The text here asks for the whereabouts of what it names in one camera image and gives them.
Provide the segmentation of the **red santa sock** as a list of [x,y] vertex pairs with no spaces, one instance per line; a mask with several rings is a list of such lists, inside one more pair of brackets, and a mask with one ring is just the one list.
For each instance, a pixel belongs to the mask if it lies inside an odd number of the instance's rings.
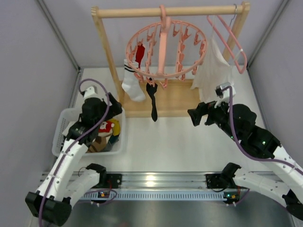
[[138,68],[141,67],[141,62],[144,57],[145,53],[145,46],[143,44],[137,46],[137,51],[135,55],[135,62],[138,63]]
[[110,133],[112,131],[112,128],[114,127],[114,123],[111,121],[105,121],[102,122],[99,126],[99,133]]

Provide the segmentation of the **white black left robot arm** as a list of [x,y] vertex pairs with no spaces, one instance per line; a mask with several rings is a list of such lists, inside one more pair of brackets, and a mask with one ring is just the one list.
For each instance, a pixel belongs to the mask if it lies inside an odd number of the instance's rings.
[[54,166],[35,192],[25,202],[34,217],[61,227],[68,220],[79,199],[96,185],[104,185],[107,171],[99,164],[89,164],[73,183],[69,180],[75,166],[96,140],[102,123],[122,113],[122,105],[106,94],[107,100],[87,96],[78,120],[69,127],[63,148]]

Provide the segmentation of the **pink round clip hanger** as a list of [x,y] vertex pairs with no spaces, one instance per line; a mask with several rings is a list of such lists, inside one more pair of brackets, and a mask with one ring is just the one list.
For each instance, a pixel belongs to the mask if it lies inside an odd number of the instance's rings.
[[[168,74],[165,73],[165,63],[171,27],[173,27],[171,35],[173,37],[178,37],[178,43],[175,72]],[[192,66],[183,68],[186,40],[191,36],[191,34],[188,33],[189,29],[193,29],[196,32],[193,45],[199,47],[199,58]],[[149,47],[147,53],[143,55],[143,57],[147,57],[147,60],[145,61],[144,69],[141,69],[133,64],[133,60],[136,58],[139,47],[143,46],[144,42],[146,42]],[[150,66],[152,63],[152,56],[154,55],[154,47],[157,44],[159,45],[158,68],[156,73],[151,73]],[[135,33],[127,43],[125,56],[127,66],[134,70],[134,76],[140,83],[147,82],[149,85],[155,87],[155,80],[159,79],[161,86],[166,88],[170,78],[184,81],[188,72],[191,72],[192,75],[196,74],[198,66],[203,63],[207,52],[207,46],[207,38],[197,26],[186,21],[171,19],[167,14],[164,5],[160,5],[160,22],[152,23]]]

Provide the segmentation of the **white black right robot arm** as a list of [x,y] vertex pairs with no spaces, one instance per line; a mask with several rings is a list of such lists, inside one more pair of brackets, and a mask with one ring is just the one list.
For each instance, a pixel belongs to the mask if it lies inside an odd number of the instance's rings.
[[257,115],[246,105],[226,102],[219,107],[215,101],[199,103],[187,112],[194,126],[207,116],[206,126],[216,124],[232,140],[239,142],[245,153],[253,160],[271,170],[278,181],[248,171],[235,163],[228,163],[218,180],[223,188],[244,187],[265,195],[296,217],[303,218],[303,169],[291,159],[281,142],[268,130],[256,125]]

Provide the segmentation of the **dark green christmas sock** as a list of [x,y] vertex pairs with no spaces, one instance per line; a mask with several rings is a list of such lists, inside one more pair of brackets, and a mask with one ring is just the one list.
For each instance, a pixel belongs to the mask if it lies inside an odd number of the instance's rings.
[[109,138],[105,148],[104,148],[104,152],[109,152],[112,150],[112,147],[115,143],[117,143],[119,141],[119,135],[111,135],[111,137]]

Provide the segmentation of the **white striped sock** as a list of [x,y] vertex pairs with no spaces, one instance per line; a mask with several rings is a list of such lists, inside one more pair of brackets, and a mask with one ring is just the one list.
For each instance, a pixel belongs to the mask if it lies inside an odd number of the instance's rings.
[[130,99],[135,102],[141,102],[146,99],[142,91],[139,80],[134,75],[135,71],[128,64],[127,59],[124,59],[124,79],[122,89],[128,94]]

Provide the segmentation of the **black sock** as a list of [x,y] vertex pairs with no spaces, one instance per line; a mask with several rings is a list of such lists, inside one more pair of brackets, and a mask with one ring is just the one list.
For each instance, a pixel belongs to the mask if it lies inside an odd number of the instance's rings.
[[155,84],[155,86],[152,86],[148,83],[146,84],[146,91],[147,91],[147,94],[149,95],[149,97],[151,99],[151,105],[152,105],[151,118],[154,122],[156,122],[157,119],[158,119],[158,112],[157,112],[156,98],[155,98],[157,88],[158,88],[157,84]]

